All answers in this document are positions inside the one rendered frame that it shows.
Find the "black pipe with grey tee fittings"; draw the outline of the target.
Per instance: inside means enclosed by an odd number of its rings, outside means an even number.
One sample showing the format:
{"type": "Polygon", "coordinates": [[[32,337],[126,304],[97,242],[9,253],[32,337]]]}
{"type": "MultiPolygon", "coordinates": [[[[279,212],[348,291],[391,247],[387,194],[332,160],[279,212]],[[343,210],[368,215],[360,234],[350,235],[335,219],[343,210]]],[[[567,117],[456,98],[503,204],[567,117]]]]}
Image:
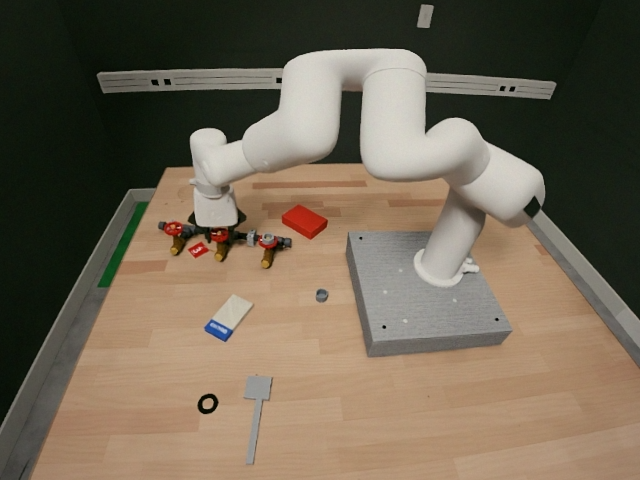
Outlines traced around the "black pipe with grey tee fittings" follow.
{"type": "MultiPolygon", "coordinates": [[[[176,255],[180,249],[182,248],[183,244],[185,243],[186,238],[188,238],[190,236],[190,234],[204,234],[204,232],[202,232],[201,229],[199,229],[198,227],[194,226],[194,225],[187,225],[187,224],[181,224],[179,222],[172,222],[172,221],[176,221],[176,220],[170,220],[168,223],[167,222],[163,222],[160,221],[158,223],[158,229],[159,230],[164,230],[166,234],[172,236],[173,235],[173,245],[170,248],[170,253],[176,255]],[[172,225],[172,226],[171,226],[172,225]],[[183,226],[182,226],[183,225],[183,226]],[[171,229],[170,229],[171,228],[171,229]],[[166,230],[167,229],[167,230],[166,230]],[[179,230],[180,229],[180,230],[179,230]],[[182,231],[183,230],[183,231],[182,231]],[[172,231],[172,232],[171,232],[172,231]],[[181,233],[180,238],[178,237],[178,234],[181,233]]],[[[210,237],[211,237],[211,241],[216,241],[218,242],[217,244],[217,252],[215,253],[215,260],[216,261],[221,261],[224,256],[226,251],[228,250],[228,245],[229,245],[229,237],[228,237],[228,230],[225,228],[215,228],[213,226],[210,227],[211,233],[210,233],[210,237]],[[222,233],[223,232],[223,233],[222,233]],[[223,235],[223,236],[222,236],[223,235]],[[214,238],[214,236],[216,236],[214,238]],[[221,239],[220,239],[221,238],[221,239]],[[225,245],[225,246],[224,246],[225,245]]],[[[270,264],[271,264],[271,259],[274,256],[274,249],[276,249],[277,245],[279,246],[287,246],[290,247],[291,246],[291,238],[283,238],[283,237],[279,237],[279,236],[274,236],[274,242],[271,245],[265,245],[262,244],[262,235],[256,235],[256,230],[250,230],[249,233],[240,233],[239,231],[234,231],[235,234],[235,238],[232,238],[232,240],[239,240],[239,239],[243,239],[243,240],[247,240],[248,241],[248,246],[254,247],[256,241],[258,241],[259,239],[259,245],[263,248],[265,248],[264,250],[264,257],[261,260],[261,265],[264,268],[267,268],[270,264]],[[246,237],[247,236],[247,237],[246,237]]]]}

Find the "red tag with gold chain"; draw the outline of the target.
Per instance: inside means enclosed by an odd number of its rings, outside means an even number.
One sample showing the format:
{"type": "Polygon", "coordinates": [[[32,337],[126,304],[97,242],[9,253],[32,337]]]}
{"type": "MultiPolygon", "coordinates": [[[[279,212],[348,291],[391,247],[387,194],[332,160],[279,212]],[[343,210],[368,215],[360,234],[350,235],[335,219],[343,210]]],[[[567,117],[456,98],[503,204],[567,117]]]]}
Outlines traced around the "red tag with gold chain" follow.
{"type": "MultiPolygon", "coordinates": [[[[210,249],[210,248],[209,248],[210,249]]],[[[202,243],[198,243],[195,246],[189,248],[189,252],[195,257],[199,257],[200,255],[206,253],[207,251],[209,251],[209,249],[202,243]]]]}

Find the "red rectangular block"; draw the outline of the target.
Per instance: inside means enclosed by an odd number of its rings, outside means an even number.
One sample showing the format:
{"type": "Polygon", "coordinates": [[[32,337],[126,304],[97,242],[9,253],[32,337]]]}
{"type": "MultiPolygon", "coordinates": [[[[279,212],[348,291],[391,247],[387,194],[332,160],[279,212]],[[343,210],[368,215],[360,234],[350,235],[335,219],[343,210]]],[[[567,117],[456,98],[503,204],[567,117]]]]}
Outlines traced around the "red rectangular block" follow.
{"type": "Polygon", "coordinates": [[[327,222],[324,217],[299,204],[282,215],[283,224],[310,240],[327,227],[327,222]]]}

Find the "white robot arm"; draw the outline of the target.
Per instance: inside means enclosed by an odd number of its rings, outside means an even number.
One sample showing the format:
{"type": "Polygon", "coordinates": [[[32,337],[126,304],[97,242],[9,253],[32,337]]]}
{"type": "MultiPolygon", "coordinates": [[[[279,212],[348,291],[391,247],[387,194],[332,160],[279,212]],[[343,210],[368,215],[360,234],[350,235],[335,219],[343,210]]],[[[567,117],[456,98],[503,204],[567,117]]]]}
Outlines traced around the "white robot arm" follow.
{"type": "Polygon", "coordinates": [[[427,283],[455,286],[463,273],[479,271],[466,257],[486,212],[506,227],[521,227],[540,211],[545,185],[537,169],[485,142],[467,120],[446,119],[425,135],[426,79],[422,59],[402,49],[298,56],[284,67],[279,109],[250,126],[243,141],[227,144],[211,128],[191,135],[195,178],[189,183],[215,196],[259,172],[323,159],[338,139],[342,91],[363,91],[360,150],[366,171],[385,182],[442,178],[450,186],[413,265],[427,283]]]}

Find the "small grey cylindrical cap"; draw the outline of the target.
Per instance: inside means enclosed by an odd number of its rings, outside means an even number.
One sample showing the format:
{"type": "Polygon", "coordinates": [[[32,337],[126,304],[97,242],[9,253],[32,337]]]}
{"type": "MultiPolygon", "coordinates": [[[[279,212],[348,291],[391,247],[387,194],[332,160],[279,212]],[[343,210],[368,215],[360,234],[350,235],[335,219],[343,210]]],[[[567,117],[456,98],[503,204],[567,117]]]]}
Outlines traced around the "small grey cylindrical cap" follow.
{"type": "Polygon", "coordinates": [[[326,289],[320,288],[316,291],[316,300],[320,303],[324,303],[327,301],[328,292],[326,289]]]}

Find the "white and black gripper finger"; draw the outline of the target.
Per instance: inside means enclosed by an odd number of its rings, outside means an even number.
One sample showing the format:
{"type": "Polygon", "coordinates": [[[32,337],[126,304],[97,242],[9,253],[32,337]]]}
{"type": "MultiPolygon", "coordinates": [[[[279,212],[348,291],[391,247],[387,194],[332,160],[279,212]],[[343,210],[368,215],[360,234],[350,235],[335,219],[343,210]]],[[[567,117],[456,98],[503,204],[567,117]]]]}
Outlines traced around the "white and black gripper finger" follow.
{"type": "Polygon", "coordinates": [[[211,230],[210,230],[210,227],[202,227],[202,226],[198,226],[198,225],[196,224],[196,220],[195,220],[195,212],[194,212],[194,211],[193,211],[193,212],[192,212],[192,214],[188,217],[188,222],[189,222],[189,223],[191,223],[191,224],[193,224],[193,225],[195,225],[195,226],[196,226],[196,227],[198,227],[199,229],[201,229],[201,230],[202,230],[202,232],[204,232],[205,239],[207,239],[207,240],[208,240],[208,244],[210,244],[210,243],[211,243],[211,237],[210,237],[211,230]],[[206,237],[206,236],[207,236],[207,237],[206,237]]]}
{"type": "Polygon", "coordinates": [[[238,222],[235,225],[231,225],[228,226],[228,237],[229,237],[229,242],[232,243],[232,238],[234,238],[234,230],[236,227],[238,227],[240,225],[240,223],[243,223],[244,221],[247,220],[246,215],[237,208],[238,211],[238,222]],[[232,238],[231,238],[232,237],[232,238]]]}

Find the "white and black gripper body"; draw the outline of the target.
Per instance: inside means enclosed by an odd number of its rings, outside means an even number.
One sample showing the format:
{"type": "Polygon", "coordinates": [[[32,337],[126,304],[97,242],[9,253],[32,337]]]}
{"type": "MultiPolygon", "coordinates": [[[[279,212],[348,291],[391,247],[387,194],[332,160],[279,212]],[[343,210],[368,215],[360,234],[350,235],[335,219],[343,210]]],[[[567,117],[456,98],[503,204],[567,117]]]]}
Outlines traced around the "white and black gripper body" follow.
{"type": "Polygon", "coordinates": [[[230,184],[228,191],[215,196],[204,195],[198,189],[194,189],[193,200],[195,220],[198,226],[231,226],[237,224],[237,204],[232,184],[230,184]]]}

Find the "black rubber o-ring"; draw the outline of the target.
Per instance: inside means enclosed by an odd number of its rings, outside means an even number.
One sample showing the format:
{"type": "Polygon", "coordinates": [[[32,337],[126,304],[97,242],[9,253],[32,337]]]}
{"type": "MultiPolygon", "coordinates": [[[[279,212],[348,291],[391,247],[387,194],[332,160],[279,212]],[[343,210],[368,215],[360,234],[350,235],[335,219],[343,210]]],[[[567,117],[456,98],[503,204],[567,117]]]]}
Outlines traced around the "black rubber o-ring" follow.
{"type": "Polygon", "coordinates": [[[216,408],[218,406],[218,398],[214,394],[211,394],[211,393],[205,394],[199,399],[197,406],[198,406],[198,410],[202,414],[211,414],[212,412],[214,412],[216,410],[216,408]],[[213,400],[213,406],[210,409],[204,409],[203,406],[202,406],[203,401],[205,399],[208,399],[208,398],[211,398],[213,400]]]}

